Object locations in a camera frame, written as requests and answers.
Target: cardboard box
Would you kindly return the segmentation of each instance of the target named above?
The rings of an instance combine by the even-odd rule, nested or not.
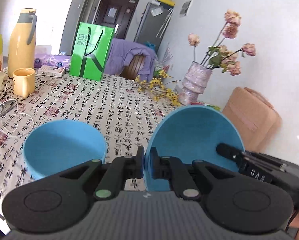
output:
[[[50,77],[62,77],[64,75],[64,67],[54,67],[43,65],[37,69],[37,75],[50,76]]]

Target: yellow mug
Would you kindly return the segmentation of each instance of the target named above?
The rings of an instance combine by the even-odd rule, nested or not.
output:
[[[35,70],[33,68],[19,68],[13,71],[14,94],[27,98],[35,90]]]

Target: thermos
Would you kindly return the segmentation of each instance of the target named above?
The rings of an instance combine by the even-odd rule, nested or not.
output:
[[[8,76],[19,68],[34,68],[36,9],[22,9],[12,31],[8,51]]]

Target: flower vase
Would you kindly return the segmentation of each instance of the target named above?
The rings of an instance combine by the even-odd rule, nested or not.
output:
[[[197,102],[199,94],[204,93],[213,70],[193,62],[183,79],[183,89],[178,100],[183,105]]]

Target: blue bowl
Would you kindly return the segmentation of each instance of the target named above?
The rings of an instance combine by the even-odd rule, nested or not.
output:
[[[37,127],[23,147],[25,163],[35,177],[42,179],[92,159],[105,160],[106,142],[91,125],[58,120]]]
[[[238,131],[220,112],[210,107],[192,105],[170,113],[155,129],[146,150],[144,180],[147,190],[170,190],[168,181],[152,179],[151,147],[156,147],[159,156],[174,156],[183,163],[205,160],[228,170],[238,171],[233,161],[217,154],[216,147],[219,143],[244,150]]]

